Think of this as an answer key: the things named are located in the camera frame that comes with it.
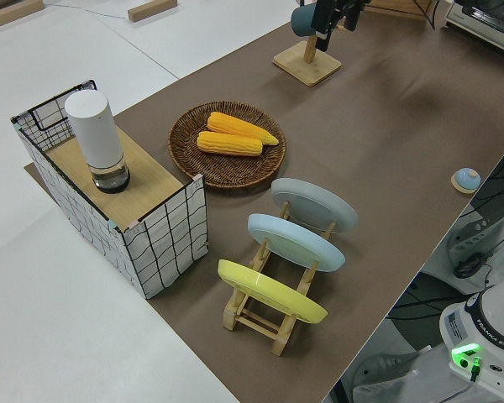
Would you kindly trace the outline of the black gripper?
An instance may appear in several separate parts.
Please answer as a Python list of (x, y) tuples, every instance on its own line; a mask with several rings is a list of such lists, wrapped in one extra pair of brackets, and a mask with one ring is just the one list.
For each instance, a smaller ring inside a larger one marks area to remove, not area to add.
[[(360, 13), (370, 2), (368, 0), (336, 0), (334, 10), (337, 13), (346, 13), (344, 28), (348, 31), (355, 31)], [(317, 0), (312, 16), (312, 28), (318, 37), (316, 49), (326, 51), (332, 33), (331, 18), (333, 16), (332, 0)]]

